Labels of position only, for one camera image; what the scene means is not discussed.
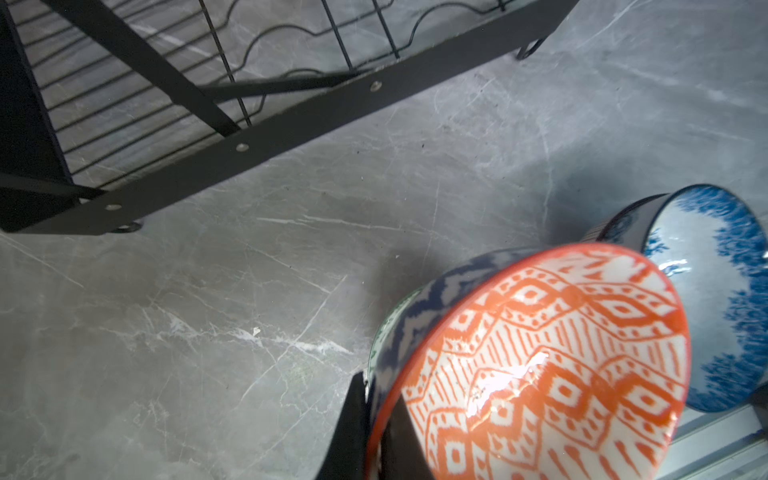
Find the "ceramic bowl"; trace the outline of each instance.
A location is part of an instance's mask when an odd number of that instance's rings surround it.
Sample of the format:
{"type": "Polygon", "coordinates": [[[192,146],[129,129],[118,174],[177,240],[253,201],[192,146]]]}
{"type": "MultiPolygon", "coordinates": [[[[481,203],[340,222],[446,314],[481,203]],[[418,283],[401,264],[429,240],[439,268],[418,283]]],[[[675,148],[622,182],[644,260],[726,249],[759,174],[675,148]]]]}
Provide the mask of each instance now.
{"type": "Polygon", "coordinates": [[[614,224],[621,221],[628,217],[628,214],[631,211],[636,210],[640,205],[647,204],[651,200],[656,200],[659,197],[664,197],[668,194],[658,194],[653,195],[651,197],[645,197],[642,200],[638,200],[634,202],[633,204],[630,204],[629,206],[621,209],[619,213],[611,215],[609,218],[607,218],[605,221],[599,223],[596,227],[591,228],[587,233],[584,234],[584,236],[581,238],[582,242],[603,242],[605,241],[605,234],[612,228],[614,228],[614,224]]]}
{"type": "Polygon", "coordinates": [[[411,304],[413,299],[416,297],[416,295],[419,295],[419,293],[424,289],[423,286],[420,286],[416,290],[413,290],[411,293],[403,297],[402,300],[400,300],[397,305],[395,305],[395,308],[392,309],[391,312],[386,316],[382,324],[379,326],[379,329],[376,330],[376,335],[373,336],[373,345],[371,346],[371,353],[368,355],[368,380],[373,377],[373,370],[376,367],[376,361],[379,359],[379,352],[381,351],[382,345],[384,344],[384,339],[387,336],[387,333],[392,329],[392,327],[397,322],[397,319],[400,318],[400,315],[405,311],[406,308],[408,308],[408,305],[411,304]]]}
{"type": "Polygon", "coordinates": [[[507,249],[486,253],[444,273],[424,285],[423,290],[392,325],[382,342],[370,373],[368,409],[373,435],[379,438],[394,408],[385,403],[398,375],[419,348],[424,337],[442,317],[475,288],[509,265],[533,255],[541,248],[507,249]]]}
{"type": "Polygon", "coordinates": [[[598,241],[644,253],[683,299],[694,348],[687,404],[740,404],[768,366],[766,236],[744,202],[692,185],[624,211],[598,241]]]}
{"type": "Polygon", "coordinates": [[[387,401],[402,394],[437,480],[650,480],[689,368],[669,279],[632,250],[583,243],[525,258],[458,302],[387,401]]]}

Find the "marble countertop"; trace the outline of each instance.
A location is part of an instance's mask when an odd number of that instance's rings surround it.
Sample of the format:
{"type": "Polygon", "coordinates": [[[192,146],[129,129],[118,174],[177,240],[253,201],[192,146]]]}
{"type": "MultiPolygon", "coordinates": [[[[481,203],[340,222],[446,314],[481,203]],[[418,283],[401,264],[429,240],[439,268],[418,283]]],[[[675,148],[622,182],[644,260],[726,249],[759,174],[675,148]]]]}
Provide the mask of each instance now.
{"type": "Polygon", "coordinates": [[[0,478],[313,478],[384,315],[451,265],[576,241],[698,182],[765,222],[766,18],[758,0],[582,0],[529,59],[137,233],[0,234],[0,478]]]}

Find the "dish rack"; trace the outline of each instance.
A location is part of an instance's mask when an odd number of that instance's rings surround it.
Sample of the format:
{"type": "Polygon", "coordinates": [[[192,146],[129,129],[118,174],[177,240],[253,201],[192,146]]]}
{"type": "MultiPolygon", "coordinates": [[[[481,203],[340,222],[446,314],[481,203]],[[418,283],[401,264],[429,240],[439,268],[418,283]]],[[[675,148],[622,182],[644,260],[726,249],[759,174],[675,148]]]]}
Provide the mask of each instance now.
{"type": "Polygon", "coordinates": [[[0,228],[98,235],[510,51],[577,0],[9,0],[0,228]]]}

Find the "navy patterned bowl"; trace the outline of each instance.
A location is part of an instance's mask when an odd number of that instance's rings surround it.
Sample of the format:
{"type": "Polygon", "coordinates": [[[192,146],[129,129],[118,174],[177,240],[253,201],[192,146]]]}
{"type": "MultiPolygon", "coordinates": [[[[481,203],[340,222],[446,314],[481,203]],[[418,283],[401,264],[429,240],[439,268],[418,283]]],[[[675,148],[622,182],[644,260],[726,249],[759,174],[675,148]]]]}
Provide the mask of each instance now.
{"type": "Polygon", "coordinates": [[[398,375],[427,334],[440,323],[445,314],[478,286],[504,268],[530,257],[546,247],[497,250],[475,257],[427,283],[408,304],[386,333],[370,373],[369,425],[379,414],[389,417],[391,409],[383,412],[398,375]]]}
{"type": "Polygon", "coordinates": [[[721,412],[744,401],[768,366],[768,246],[746,204],[691,185],[643,199],[591,235],[642,252],[675,285],[692,345],[687,404],[721,412]]]}

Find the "orange geometric pattern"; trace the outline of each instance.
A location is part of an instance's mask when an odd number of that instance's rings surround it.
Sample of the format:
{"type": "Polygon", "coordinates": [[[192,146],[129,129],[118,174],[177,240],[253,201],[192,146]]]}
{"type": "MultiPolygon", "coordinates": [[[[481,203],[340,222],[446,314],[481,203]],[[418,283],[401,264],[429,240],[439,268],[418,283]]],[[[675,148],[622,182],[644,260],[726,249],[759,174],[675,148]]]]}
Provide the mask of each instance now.
{"type": "Polygon", "coordinates": [[[540,257],[454,310],[406,374],[433,475],[652,478],[687,391],[677,294],[626,250],[540,257]]]}

